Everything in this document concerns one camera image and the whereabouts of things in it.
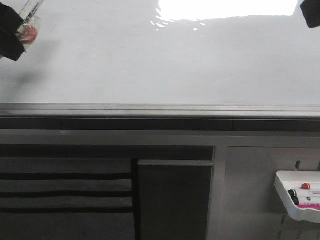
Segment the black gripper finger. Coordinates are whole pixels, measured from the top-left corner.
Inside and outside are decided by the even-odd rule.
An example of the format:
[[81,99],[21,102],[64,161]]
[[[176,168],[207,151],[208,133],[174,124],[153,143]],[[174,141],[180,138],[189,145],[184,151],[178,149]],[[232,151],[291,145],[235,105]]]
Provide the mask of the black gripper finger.
[[300,8],[309,28],[320,26],[320,0],[304,0]]
[[0,4],[0,55],[17,61],[25,52],[16,33],[23,23],[20,15],[10,6]]

